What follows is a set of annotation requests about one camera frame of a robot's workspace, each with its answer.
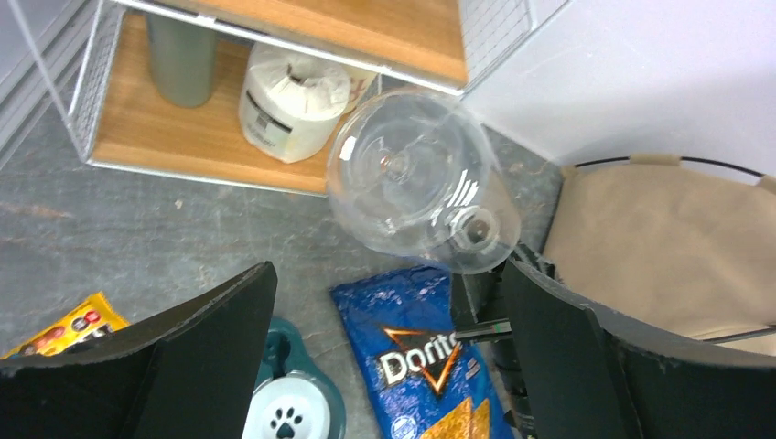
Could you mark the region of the black tent pole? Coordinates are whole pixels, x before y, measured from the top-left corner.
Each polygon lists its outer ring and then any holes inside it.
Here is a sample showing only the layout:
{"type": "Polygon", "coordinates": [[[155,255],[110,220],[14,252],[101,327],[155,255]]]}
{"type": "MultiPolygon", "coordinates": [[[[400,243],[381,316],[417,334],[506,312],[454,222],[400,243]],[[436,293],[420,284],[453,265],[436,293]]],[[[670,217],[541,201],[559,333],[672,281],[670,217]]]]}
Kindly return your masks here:
{"type": "Polygon", "coordinates": [[[600,158],[596,160],[590,160],[587,162],[577,163],[574,165],[574,167],[580,168],[580,167],[586,167],[586,166],[598,166],[598,165],[612,164],[615,162],[629,162],[633,164],[670,165],[670,166],[678,166],[682,162],[689,162],[689,163],[696,163],[696,164],[707,165],[707,166],[723,167],[723,168],[730,169],[756,178],[764,178],[767,176],[766,174],[761,173],[759,171],[755,171],[753,169],[750,169],[744,166],[734,165],[728,162],[723,162],[723,161],[713,160],[708,158],[695,157],[695,156],[688,156],[688,155],[668,155],[668,154],[634,154],[629,156],[613,156],[609,158],[600,158]]]}

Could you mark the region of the white ceramic mug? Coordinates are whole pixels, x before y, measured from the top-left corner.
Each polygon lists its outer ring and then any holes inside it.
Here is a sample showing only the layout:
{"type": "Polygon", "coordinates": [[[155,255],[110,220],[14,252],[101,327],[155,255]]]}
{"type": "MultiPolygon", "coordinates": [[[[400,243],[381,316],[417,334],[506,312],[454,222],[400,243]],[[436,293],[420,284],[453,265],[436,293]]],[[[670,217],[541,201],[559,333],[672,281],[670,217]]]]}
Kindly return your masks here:
{"type": "Polygon", "coordinates": [[[342,114],[354,111],[370,93],[373,82],[379,77],[376,72],[364,70],[349,65],[343,65],[350,78],[350,94],[346,108],[342,114]]]}

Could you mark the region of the tan pet tent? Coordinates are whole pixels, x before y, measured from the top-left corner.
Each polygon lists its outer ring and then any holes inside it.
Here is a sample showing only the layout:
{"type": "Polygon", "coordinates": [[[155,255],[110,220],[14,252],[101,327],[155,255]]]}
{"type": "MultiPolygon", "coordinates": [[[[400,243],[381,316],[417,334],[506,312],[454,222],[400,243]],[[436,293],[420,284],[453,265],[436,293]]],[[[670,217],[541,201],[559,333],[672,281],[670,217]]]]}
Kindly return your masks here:
{"type": "Polygon", "coordinates": [[[775,179],[569,167],[544,255],[575,293],[680,336],[775,352],[775,179]]]}

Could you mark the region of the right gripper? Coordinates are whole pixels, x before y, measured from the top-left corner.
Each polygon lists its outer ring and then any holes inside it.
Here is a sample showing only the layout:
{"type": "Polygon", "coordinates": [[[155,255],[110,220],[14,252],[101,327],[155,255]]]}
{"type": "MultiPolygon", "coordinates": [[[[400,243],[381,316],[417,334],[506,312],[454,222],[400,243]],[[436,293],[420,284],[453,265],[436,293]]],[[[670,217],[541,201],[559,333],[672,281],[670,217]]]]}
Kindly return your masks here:
{"type": "Polygon", "coordinates": [[[501,286],[505,267],[503,262],[484,273],[454,273],[450,314],[458,339],[465,343],[490,343],[494,365],[510,400],[504,419],[521,437],[535,438],[535,420],[501,286]]]}

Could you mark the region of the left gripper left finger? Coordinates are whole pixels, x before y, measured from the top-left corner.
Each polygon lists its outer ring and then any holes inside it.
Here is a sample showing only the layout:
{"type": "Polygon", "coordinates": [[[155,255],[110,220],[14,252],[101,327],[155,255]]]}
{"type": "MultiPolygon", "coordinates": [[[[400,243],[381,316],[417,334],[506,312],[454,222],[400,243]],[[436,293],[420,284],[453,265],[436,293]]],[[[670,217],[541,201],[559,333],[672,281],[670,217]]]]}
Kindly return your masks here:
{"type": "Polygon", "coordinates": [[[187,302],[51,357],[1,363],[4,438],[238,438],[272,318],[261,262],[187,302]]]}

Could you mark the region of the green can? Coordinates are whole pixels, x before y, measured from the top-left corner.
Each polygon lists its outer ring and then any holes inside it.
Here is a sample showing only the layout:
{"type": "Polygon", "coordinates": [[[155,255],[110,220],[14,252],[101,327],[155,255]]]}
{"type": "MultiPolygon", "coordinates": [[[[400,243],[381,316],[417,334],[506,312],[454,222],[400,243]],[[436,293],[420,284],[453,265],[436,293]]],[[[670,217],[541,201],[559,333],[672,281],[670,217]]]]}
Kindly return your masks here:
{"type": "Polygon", "coordinates": [[[213,91],[217,33],[173,18],[145,17],[153,82],[179,107],[195,108],[213,91]]]}

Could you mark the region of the blue Doritos chip bag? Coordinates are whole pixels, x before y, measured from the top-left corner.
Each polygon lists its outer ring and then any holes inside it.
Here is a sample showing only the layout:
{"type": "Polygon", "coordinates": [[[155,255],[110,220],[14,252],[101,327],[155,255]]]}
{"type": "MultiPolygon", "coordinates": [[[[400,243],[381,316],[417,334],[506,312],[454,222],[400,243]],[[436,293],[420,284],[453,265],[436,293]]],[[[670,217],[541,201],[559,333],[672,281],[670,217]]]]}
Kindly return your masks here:
{"type": "Polygon", "coordinates": [[[512,438],[480,351],[458,341],[450,275],[417,266],[330,291],[384,438],[512,438]]]}

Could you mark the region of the yellow candy bag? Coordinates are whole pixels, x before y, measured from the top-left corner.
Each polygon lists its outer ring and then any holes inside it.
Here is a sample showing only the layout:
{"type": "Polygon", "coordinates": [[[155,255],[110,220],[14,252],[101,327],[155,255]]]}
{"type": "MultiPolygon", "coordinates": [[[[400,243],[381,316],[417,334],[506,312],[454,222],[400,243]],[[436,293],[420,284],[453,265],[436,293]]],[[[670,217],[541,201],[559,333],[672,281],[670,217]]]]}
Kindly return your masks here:
{"type": "Polygon", "coordinates": [[[118,314],[103,292],[88,296],[64,317],[11,349],[2,359],[54,356],[81,342],[110,335],[130,323],[118,314]]]}

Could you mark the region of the clear plastic bottle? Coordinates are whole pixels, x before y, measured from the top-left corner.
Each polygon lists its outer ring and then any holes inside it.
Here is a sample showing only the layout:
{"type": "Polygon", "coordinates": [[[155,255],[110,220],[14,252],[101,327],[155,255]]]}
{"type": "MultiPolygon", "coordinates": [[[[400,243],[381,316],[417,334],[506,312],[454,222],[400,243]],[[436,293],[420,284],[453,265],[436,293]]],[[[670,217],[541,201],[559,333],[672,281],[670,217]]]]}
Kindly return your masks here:
{"type": "Polygon", "coordinates": [[[454,273],[495,268],[521,235],[483,126],[437,91],[404,87],[358,106],[332,144],[326,190],[366,247],[454,273]]]}

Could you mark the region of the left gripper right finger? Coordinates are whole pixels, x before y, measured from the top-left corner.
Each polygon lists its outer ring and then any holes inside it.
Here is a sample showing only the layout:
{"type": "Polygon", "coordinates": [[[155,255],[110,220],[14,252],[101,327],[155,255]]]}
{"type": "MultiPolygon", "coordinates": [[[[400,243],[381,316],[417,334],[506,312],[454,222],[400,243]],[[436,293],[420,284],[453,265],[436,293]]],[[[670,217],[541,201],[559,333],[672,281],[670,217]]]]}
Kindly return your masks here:
{"type": "Polygon", "coordinates": [[[501,289],[542,438],[772,438],[775,360],[678,336],[509,260],[501,289]]]}

